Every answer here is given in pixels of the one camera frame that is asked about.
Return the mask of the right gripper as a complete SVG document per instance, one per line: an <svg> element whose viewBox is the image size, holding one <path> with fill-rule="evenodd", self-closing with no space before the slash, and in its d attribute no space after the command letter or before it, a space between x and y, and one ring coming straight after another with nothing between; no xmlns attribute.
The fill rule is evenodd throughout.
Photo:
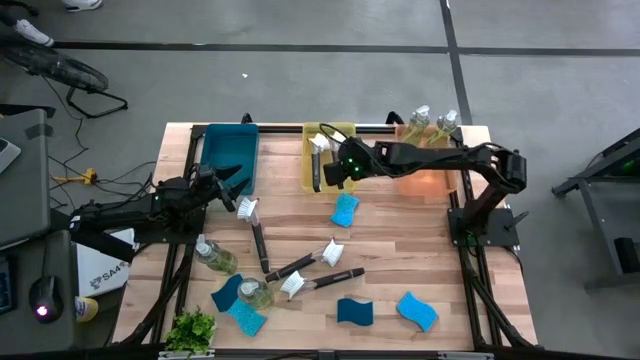
<svg viewBox="0 0 640 360"><path fill-rule="evenodd" d="M323 165L328 186L343 189L346 178L360 181L382 175L374 148L365 144L359 137L346 139L339 147L338 157L339 161Z"/></svg>

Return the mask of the blue plastic bin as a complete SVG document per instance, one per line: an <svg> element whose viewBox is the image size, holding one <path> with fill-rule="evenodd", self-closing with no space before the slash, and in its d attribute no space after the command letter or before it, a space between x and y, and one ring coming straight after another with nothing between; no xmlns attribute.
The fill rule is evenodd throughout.
<svg viewBox="0 0 640 360"><path fill-rule="evenodd" d="M227 180L236 184L245 178L249 183L242 195L252 195L255 188L259 128L256 124L210 124L207 126L200 163L213 168L240 165L241 169Z"/></svg>

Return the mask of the blue scrub sponge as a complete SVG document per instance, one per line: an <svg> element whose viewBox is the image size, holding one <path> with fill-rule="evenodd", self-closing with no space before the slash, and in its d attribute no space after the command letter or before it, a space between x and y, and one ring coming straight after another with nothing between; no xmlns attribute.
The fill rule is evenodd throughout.
<svg viewBox="0 0 640 360"><path fill-rule="evenodd" d="M219 290L211 294L211 298L219 312L227 312L238 299L237 291L242 281L243 276L235 274L229 277Z"/></svg>
<svg viewBox="0 0 640 360"><path fill-rule="evenodd" d="M429 332L438 319L435 309L407 292L396 305L400 315L417 324L423 332Z"/></svg>
<svg viewBox="0 0 640 360"><path fill-rule="evenodd" d="M336 207L330 220L341 227L348 228L353 224L355 212L360 200L349 194L340 194L336 200Z"/></svg>
<svg viewBox="0 0 640 360"><path fill-rule="evenodd" d="M254 337L267 321L267 317L257 312L250 305L237 299L227 313L234 319L241 332Z"/></svg>
<svg viewBox="0 0 640 360"><path fill-rule="evenodd" d="M351 298L340 299L337 301L336 321L371 326L374 322L373 303L360 302Z"/></svg>

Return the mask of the yellow-green soap pump bottle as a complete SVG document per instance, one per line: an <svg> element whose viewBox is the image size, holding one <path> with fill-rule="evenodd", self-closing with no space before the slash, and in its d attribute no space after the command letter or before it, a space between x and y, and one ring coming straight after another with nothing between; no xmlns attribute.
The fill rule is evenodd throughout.
<svg viewBox="0 0 640 360"><path fill-rule="evenodd" d="M223 249L217 242L207 240L203 234L196 239L196 259L213 271L234 275L238 260L230 251Z"/></svg>
<svg viewBox="0 0 640 360"><path fill-rule="evenodd" d="M409 123L402 135L402 141L418 146L423 138L425 129L430 125L430 106L422 105L414 110Z"/></svg>
<svg viewBox="0 0 640 360"><path fill-rule="evenodd" d="M265 310L274 304L274 294L269 286L255 278L245 278L238 285L238 298L255 309Z"/></svg>
<svg viewBox="0 0 640 360"><path fill-rule="evenodd" d="M457 116L456 110L450 110L446 115L440 116L436 121L436 131L429 136L427 143L432 145L446 141L457 128Z"/></svg>

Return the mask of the yellow plastic bin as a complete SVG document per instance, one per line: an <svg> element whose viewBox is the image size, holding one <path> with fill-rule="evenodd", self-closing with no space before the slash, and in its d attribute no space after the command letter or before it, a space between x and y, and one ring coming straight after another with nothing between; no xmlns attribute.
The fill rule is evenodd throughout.
<svg viewBox="0 0 640 360"><path fill-rule="evenodd" d="M341 132L346 138L356 134L356 127L353 123L337 122L330 123L329 127L320 127L319 122L307 122L303 124L302 128L302 150L301 150L301 186L302 188L312 194L339 194L339 193L353 193L356 185L353 181L347 179L344 181L344 188L339 189L337 186L328 186L325 181L325 175L323 171L323 165L332 163L338 159L338 149L333 149L330 145L329 135L334 131ZM309 139L316 133L323 134L329 140L329 150L323 158L322 164L322 191L315 193L312 188L312 170L311 170L311 147Z"/></svg>

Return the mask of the orange plastic bin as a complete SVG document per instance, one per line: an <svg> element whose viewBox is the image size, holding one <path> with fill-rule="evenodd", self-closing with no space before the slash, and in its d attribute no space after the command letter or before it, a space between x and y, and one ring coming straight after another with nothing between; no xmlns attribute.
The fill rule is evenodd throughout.
<svg viewBox="0 0 640 360"><path fill-rule="evenodd" d="M419 148L449 148L449 136L443 135L436 125L419 130L415 125L398 125L397 141ZM456 173L449 170L420 170L394 180L395 190L403 196L441 197L454 192L458 187Z"/></svg>

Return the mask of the black desk beam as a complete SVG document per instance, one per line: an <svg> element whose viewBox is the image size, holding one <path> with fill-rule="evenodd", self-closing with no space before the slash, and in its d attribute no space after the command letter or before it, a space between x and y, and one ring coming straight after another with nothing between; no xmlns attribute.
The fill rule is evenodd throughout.
<svg viewBox="0 0 640 360"><path fill-rule="evenodd" d="M133 246L100 230L82 228L80 221L56 210L49 210L52 230L68 230L75 243L94 249L104 255L131 263L136 251Z"/></svg>

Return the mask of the small green potted plant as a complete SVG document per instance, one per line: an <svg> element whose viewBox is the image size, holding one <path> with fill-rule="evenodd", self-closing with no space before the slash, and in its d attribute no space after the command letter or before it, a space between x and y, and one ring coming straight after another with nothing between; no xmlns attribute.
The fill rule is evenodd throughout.
<svg viewBox="0 0 640 360"><path fill-rule="evenodd" d="M205 352L216 331L213 315L203 313L199 307L174 317L171 330L165 338L165 350L174 352Z"/></svg>

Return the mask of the grey desk top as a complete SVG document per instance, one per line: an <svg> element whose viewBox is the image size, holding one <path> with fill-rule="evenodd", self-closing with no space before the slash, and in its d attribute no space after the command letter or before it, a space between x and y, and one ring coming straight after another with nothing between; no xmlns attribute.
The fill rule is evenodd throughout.
<svg viewBox="0 0 640 360"><path fill-rule="evenodd" d="M50 226L48 137L27 139L24 130L46 123L42 110L0 119L0 137L21 154L0 174L0 249L45 232Z"/></svg>

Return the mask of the black floor fan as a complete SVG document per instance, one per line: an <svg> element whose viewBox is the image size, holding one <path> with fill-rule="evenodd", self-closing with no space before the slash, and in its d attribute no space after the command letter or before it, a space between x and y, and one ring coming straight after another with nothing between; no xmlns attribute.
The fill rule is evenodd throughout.
<svg viewBox="0 0 640 360"><path fill-rule="evenodd" d="M109 80L102 72L51 47L18 36L0 36L0 55L21 67L27 74L67 85L69 90L65 97L66 103L87 118L100 118L129 109L126 99L106 92ZM76 90L117 100L122 105L90 114L73 102Z"/></svg>

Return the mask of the grey tablet device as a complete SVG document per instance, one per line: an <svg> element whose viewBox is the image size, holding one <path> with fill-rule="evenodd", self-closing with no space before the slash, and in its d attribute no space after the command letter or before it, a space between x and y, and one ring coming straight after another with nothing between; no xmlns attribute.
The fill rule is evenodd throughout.
<svg viewBox="0 0 640 360"><path fill-rule="evenodd" d="M0 174L21 154L21 149L8 140L0 137Z"/></svg>

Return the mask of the black keyboard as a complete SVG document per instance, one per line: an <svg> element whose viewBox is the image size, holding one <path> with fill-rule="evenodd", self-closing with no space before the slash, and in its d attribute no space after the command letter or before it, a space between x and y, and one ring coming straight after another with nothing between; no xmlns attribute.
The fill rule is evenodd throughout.
<svg viewBox="0 0 640 360"><path fill-rule="evenodd" d="M15 281L10 258L0 257L0 315L16 308Z"/></svg>

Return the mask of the dark grey desk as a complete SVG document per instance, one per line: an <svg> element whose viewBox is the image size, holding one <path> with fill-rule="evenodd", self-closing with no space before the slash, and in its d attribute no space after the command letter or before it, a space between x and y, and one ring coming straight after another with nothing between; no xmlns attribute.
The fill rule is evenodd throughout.
<svg viewBox="0 0 640 360"><path fill-rule="evenodd" d="M11 262L16 282L14 310L0 315L0 355L61 351L79 342L74 299L78 294L76 247L67 231L50 233L0 251ZM29 290L41 276L54 276L63 303L60 317L51 323L37 321L29 304Z"/></svg>

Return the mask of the black aluminium table frame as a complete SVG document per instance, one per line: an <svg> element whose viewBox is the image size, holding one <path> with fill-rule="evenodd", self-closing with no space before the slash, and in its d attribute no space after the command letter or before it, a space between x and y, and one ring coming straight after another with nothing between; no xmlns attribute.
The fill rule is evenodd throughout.
<svg viewBox="0 0 640 360"><path fill-rule="evenodd" d="M330 216L337 194L314 194L301 185L302 126L260 126L254 196L263 225L271 268L278 269L325 245L333 236L345 245L343 257L331 268L315 263L302 271L316 278L363 267L365 274L288 302L272 286L276 304L265 310L267 320L255 336L247 336L211 298L228 279L197 261L191 267L185 308L200 307L217 322L213 346L240 350L471 350L472 335L459 255L449 239L446 212L449 194L402 196L388 178L355 183L360 199L349 228L334 225ZM264 278L249 224L221 205L207 209L204 234L239 260L244 277ZM124 340L156 302L168 246L153 245L134 259L113 339ZM489 248L486 261L493 295L518 332L537 343L525 285L517 260L502 248ZM404 319L397 303L412 292L438 314L428 332ZM372 301L374 323L358 326L337 322L337 301Z"/></svg>

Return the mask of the silver bracket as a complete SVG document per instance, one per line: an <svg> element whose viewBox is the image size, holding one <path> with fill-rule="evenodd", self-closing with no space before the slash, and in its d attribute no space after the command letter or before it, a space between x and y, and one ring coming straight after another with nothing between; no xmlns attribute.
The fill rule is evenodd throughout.
<svg viewBox="0 0 640 360"><path fill-rule="evenodd" d="M215 360L215 351L161 351L157 360Z"/></svg>
<svg viewBox="0 0 640 360"><path fill-rule="evenodd" d="M495 360L492 353L483 352L439 352L438 360Z"/></svg>

